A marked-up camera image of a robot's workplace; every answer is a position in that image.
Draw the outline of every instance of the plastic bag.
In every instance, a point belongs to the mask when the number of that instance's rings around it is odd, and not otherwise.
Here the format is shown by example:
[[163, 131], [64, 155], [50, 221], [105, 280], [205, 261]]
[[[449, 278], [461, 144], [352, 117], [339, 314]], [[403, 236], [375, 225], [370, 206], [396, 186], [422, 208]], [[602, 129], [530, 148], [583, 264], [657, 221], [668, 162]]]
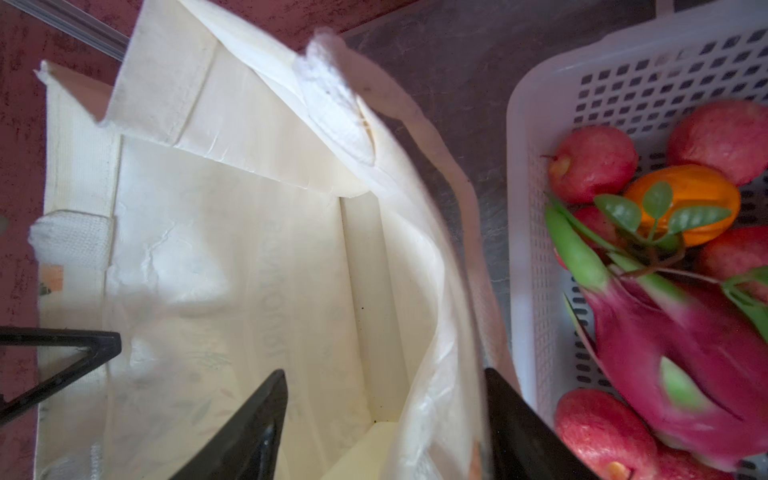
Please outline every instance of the plastic bag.
[[[388, 75], [329, 32], [299, 56], [216, 5], [147, 0], [114, 89], [46, 62], [38, 76], [48, 175], [30, 241], [41, 278], [63, 278], [41, 326], [123, 339], [41, 407], [41, 478], [169, 478], [276, 368], [277, 478], [488, 472], [483, 354], [516, 380], [477, 199]], [[374, 111], [454, 188], [465, 269]], [[55, 235], [62, 210], [81, 236]], [[44, 374], [60, 362], [41, 353]]]

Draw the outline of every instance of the white cloth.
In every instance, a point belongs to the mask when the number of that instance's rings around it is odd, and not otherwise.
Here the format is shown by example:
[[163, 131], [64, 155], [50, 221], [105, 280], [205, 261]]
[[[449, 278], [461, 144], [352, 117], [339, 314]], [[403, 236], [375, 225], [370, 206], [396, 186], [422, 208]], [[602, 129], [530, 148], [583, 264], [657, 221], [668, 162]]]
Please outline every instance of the white cloth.
[[38, 262], [106, 270], [112, 247], [110, 217], [57, 210], [29, 227]]

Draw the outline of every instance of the dragon fruit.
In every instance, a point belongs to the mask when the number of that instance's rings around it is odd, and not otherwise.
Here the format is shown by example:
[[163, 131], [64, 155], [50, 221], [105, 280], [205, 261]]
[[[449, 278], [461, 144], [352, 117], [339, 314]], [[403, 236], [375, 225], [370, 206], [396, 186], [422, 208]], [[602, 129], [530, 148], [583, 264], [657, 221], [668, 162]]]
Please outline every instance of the dragon fruit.
[[[545, 217], [594, 311], [586, 343], [660, 439], [722, 470], [768, 450], [768, 343], [748, 319], [716, 290], [615, 275], [566, 216], [548, 207]], [[617, 270], [642, 267], [615, 248], [609, 257]]]

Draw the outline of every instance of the red apple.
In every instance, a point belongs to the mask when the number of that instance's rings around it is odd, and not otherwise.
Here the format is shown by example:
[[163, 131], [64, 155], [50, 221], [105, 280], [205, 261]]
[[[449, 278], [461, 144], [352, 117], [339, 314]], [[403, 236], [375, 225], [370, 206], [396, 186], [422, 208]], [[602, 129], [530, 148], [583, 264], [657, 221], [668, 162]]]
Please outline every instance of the red apple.
[[[574, 217], [578, 218], [589, 230], [595, 232], [603, 240], [613, 245], [619, 244], [616, 226], [596, 206], [582, 207], [574, 212]], [[598, 247], [592, 240], [584, 238], [584, 241], [591, 248]]]
[[690, 453], [659, 445], [657, 480], [733, 480], [733, 475], [696, 460]]
[[568, 448], [604, 480], [653, 480], [657, 447], [640, 417], [600, 390], [566, 393], [554, 430]]
[[[762, 226], [726, 230], [704, 246], [695, 267], [699, 273], [725, 280], [765, 265], [768, 265], [768, 227]], [[768, 303], [768, 286], [750, 282], [743, 287]]]
[[584, 127], [568, 135], [549, 164], [549, 184], [563, 201], [589, 204], [617, 194], [637, 169], [632, 140], [613, 127]]
[[667, 163], [704, 165], [748, 184], [768, 167], [768, 107], [745, 100], [699, 107], [672, 131]]

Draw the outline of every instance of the plastic basket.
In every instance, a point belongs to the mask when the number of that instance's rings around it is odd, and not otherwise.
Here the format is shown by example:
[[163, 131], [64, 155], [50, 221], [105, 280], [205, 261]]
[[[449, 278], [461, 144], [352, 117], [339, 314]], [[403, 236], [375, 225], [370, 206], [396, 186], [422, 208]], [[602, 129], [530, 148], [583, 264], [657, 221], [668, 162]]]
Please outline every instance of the plastic basket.
[[[525, 400], [551, 424], [560, 397], [579, 386], [613, 392], [564, 310], [592, 314], [554, 260], [544, 222], [545, 160], [575, 128], [626, 131], [638, 174], [664, 166], [670, 132], [697, 105], [746, 98], [768, 104], [768, 2], [722, 0], [611, 34], [528, 72], [507, 112], [512, 355]], [[741, 189], [736, 227], [768, 224], [768, 174]], [[768, 457], [739, 478], [768, 480]]]

